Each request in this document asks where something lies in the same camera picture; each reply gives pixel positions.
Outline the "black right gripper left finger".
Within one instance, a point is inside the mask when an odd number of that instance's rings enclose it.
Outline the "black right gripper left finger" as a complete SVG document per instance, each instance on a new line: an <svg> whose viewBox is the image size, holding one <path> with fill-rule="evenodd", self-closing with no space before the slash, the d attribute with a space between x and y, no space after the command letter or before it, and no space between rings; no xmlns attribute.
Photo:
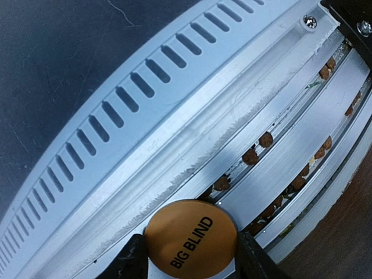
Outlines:
<svg viewBox="0 0 372 279"><path fill-rule="evenodd" d="M102 279L147 279L148 251L145 237L134 234L100 274Z"/></svg>

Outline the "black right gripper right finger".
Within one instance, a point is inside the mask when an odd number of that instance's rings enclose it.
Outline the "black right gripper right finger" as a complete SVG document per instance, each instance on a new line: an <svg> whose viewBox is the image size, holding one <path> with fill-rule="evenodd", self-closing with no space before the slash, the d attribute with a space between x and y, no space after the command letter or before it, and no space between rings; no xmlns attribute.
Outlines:
<svg viewBox="0 0 372 279"><path fill-rule="evenodd" d="M238 232L235 277L245 279L289 279L249 233Z"/></svg>

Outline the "orange big blind button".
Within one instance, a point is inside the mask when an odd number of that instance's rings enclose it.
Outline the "orange big blind button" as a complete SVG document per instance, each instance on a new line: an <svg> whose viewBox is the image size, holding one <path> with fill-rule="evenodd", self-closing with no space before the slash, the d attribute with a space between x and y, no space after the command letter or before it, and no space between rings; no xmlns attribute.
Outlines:
<svg viewBox="0 0 372 279"><path fill-rule="evenodd" d="M215 205L196 199L173 202L150 219L144 237L151 262L174 278L210 278L233 260L237 229Z"/></svg>

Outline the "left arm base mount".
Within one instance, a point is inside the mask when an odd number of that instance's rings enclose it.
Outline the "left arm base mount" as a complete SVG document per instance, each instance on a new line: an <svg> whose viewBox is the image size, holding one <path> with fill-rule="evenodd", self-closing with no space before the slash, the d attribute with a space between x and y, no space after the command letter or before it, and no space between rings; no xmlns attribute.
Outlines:
<svg viewBox="0 0 372 279"><path fill-rule="evenodd" d="M338 30L371 69L371 1L320 1L340 22Z"/></svg>

